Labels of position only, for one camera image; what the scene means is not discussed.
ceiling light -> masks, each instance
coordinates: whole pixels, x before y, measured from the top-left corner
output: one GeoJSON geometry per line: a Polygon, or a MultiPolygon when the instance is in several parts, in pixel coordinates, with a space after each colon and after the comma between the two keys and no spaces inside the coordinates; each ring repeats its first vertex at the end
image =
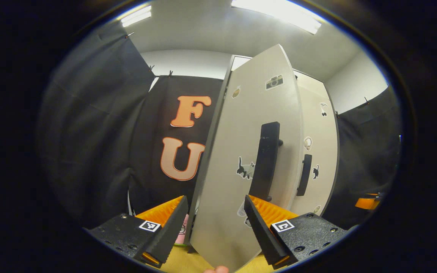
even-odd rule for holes
{"type": "Polygon", "coordinates": [[[129,14],[121,19],[121,23],[123,23],[123,27],[127,27],[149,17],[151,17],[151,6],[141,8],[138,11],[129,14]]]}
{"type": "Polygon", "coordinates": [[[318,17],[309,10],[287,0],[232,0],[232,7],[248,9],[289,22],[311,34],[315,34],[321,23],[314,18],[318,17]]]}

black door handle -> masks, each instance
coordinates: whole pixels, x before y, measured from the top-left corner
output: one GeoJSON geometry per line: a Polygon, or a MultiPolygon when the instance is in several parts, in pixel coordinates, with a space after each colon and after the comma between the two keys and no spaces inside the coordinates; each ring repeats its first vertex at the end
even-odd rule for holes
{"type": "Polygon", "coordinates": [[[250,195],[267,201],[271,200],[269,190],[276,169],[278,147],[283,144],[283,141],[279,139],[279,127],[277,121],[261,126],[257,160],[249,190],[250,195]]]}
{"type": "Polygon", "coordinates": [[[311,160],[313,156],[310,154],[305,154],[305,159],[303,160],[303,171],[301,173],[300,184],[298,185],[298,192],[296,192],[296,196],[305,195],[305,191],[307,190],[309,173],[311,171],[311,160]]]}

pink object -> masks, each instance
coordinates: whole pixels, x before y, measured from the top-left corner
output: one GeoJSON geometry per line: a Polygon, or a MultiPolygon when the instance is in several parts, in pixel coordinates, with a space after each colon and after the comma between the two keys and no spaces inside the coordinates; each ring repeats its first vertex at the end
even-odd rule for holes
{"type": "Polygon", "coordinates": [[[178,237],[176,238],[175,244],[183,244],[185,241],[185,232],[187,231],[187,222],[188,222],[188,214],[185,216],[185,220],[183,221],[182,228],[180,233],[178,233],[178,237]]]}

orange letter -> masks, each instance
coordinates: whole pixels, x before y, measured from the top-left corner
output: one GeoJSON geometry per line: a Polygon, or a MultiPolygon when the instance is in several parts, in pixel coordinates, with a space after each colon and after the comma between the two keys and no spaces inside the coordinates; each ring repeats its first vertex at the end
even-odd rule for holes
{"type": "Polygon", "coordinates": [[[187,181],[192,179],[196,170],[198,169],[198,161],[200,160],[201,153],[205,150],[205,145],[198,143],[189,143],[187,147],[190,150],[189,162],[187,169],[179,171],[175,168],[175,157],[179,147],[182,147],[183,142],[176,138],[163,138],[163,153],[161,154],[161,170],[169,177],[187,181]]]}
{"type": "Polygon", "coordinates": [[[174,127],[192,127],[195,122],[191,120],[191,113],[193,113],[195,118],[198,119],[203,112],[202,104],[207,107],[212,104],[212,100],[210,100],[210,97],[207,96],[180,96],[178,97],[178,100],[180,101],[180,105],[178,106],[176,118],[171,121],[171,125],[174,127]]]}

black curtain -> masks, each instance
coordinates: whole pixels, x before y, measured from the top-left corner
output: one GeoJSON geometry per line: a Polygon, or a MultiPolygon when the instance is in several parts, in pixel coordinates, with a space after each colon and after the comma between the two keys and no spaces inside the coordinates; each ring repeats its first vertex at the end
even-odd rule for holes
{"type": "Polygon", "coordinates": [[[85,228],[127,211],[131,133],[153,79],[119,22],[92,31],[52,73],[38,151],[57,199],[85,228]]]}
{"type": "Polygon", "coordinates": [[[395,92],[380,95],[339,115],[340,163],[323,218],[349,229],[370,213],[355,207],[367,193],[386,192],[399,161],[402,116],[395,92]]]}
{"type": "Polygon", "coordinates": [[[220,79],[202,77],[161,76],[152,87],[139,115],[130,147],[131,166],[136,170],[133,178],[137,183],[130,189],[129,195],[136,213],[180,195],[186,195],[191,206],[196,175],[191,180],[178,181],[163,173],[160,167],[163,138],[176,138],[182,142],[174,165],[178,170],[186,169],[190,154],[188,143],[205,145],[222,82],[220,79]],[[180,96],[208,96],[212,101],[210,106],[203,107],[199,119],[191,116],[195,123],[192,127],[170,125],[176,117],[180,96]]]}

